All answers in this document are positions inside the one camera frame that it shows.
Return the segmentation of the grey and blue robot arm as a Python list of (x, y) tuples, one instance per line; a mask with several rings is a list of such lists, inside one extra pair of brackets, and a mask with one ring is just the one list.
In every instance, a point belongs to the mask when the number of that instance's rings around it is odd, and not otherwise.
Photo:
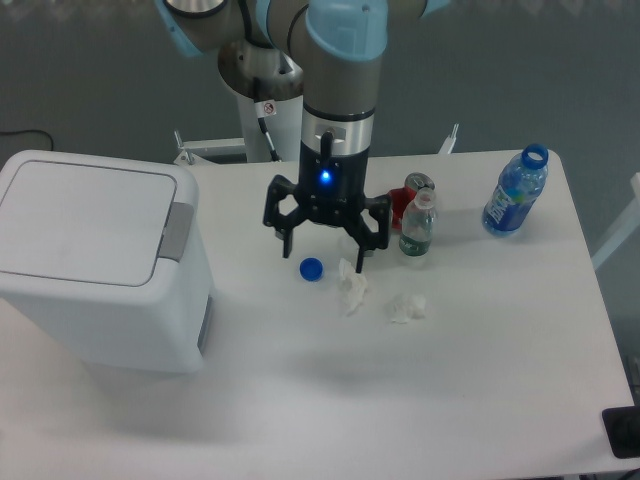
[(303, 101), (298, 181), (277, 175), (263, 222), (290, 254), (305, 221), (342, 228), (365, 255), (387, 248), (392, 201), (364, 193), (388, 29), (445, 7), (443, 1), (160, 1), (181, 47), (196, 54), (248, 46), (240, 67), (255, 99), (277, 99), (282, 58)]

